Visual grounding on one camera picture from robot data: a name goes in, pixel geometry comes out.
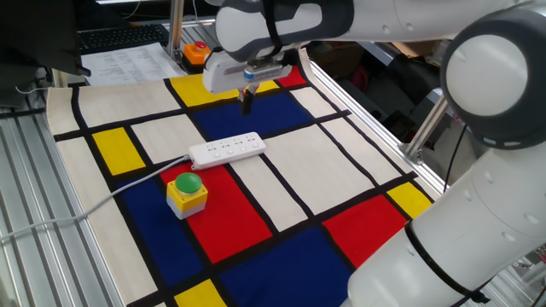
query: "yellow rectangle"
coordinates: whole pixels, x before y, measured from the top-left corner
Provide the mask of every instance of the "yellow rectangle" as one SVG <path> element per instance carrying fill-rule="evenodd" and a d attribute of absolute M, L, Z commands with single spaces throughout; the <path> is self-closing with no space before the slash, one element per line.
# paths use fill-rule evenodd
<path fill-rule="evenodd" d="M 206 90 L 205 85 L 203 85 L 202 74 L 171 78 L 171 85 L 187 107 L 200 106 L 223 99 L 232 99 L 239 95 L 239 91 L 237 90 L 211 94 Z M 258 93 L 278 88 L 274 81 L 267 81 L 259 86 Z"/>
<path fill-rule="evenodd" d="M 397 186 L 387 193 L 411 218 L 416 218 L 432 204 L 411 182 Z"/>
<path fill-rule="evenodd" d="M 211 280 L 178 294 L 174 299 L 179 307 L 225 307 L 220 294 Z"/>
<path fill-rule="evenodd" d="M 146 166 L 124 128 L 98 132 L 93 138 L 113 176 Z"/>

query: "paper document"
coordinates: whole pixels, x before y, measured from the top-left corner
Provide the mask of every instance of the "paper document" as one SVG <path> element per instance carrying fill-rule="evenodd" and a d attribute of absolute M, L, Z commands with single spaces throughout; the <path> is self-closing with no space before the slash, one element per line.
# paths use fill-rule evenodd
<path fill-rule="evenodd" d="M 93 86 L 135 84 L 187 75 L 160 43 L 82 55 L 82 63 L 91 70 L 87 81 Z"/>

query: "orange button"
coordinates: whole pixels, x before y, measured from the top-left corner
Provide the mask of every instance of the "orange button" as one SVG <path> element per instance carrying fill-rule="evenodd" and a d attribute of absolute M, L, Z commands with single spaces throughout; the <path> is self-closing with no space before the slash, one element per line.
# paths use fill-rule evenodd
<path fill-rule="evenodd" d="M 204 65 L 205 58 L 211 54 L 211 50 L 206 43 L 195 42 L 185 45 L 183 54 L 192 65 Z"/>

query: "mondrian pattern mat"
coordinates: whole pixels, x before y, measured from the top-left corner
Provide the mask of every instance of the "mondrian pattern mat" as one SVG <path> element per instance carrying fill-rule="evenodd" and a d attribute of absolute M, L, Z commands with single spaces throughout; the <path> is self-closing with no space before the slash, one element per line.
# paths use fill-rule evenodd
<path fill-rule="evenodd" d="M 432 189 L 295 67 L 259 89 L 209 94 L 201 75 L 49 92 L 48 120 L 85 209 L 188 153 L 256 131 L 264 154 L 195 171 L 206 209 L 166 203 L 176 165 L 89 216 L 129 306 L 335 307 L 351 273 L 433 202 Z"/>

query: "red rectangle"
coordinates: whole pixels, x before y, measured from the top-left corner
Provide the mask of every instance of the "red rectangle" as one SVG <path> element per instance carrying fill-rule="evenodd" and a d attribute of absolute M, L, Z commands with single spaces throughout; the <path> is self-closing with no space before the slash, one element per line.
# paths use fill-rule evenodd
<path fill-rule="evenodd" d="M 298 67 L 292 67 L 292 71 L 284 78 L 277 79 L 279 83 L 284 87 L 295 86 L 305 84 L 305 80 L 301 77 Z"/>
<path fill-rule="evenodd" d="M 343 211 L 323 224 L 335 243 L 358 268 L 405 223 L 405 217 L 380 195 Z"/>
<path fill-rule="evenodd" d="M 192 171 L 191 163 L 161 173 L 165 184 L 184 172 L 201 177 L 208 189 L 205 210 L 188 217 L 206 255 L 216 262 L 271 237 L 271 232 L 223 166 Z"/>

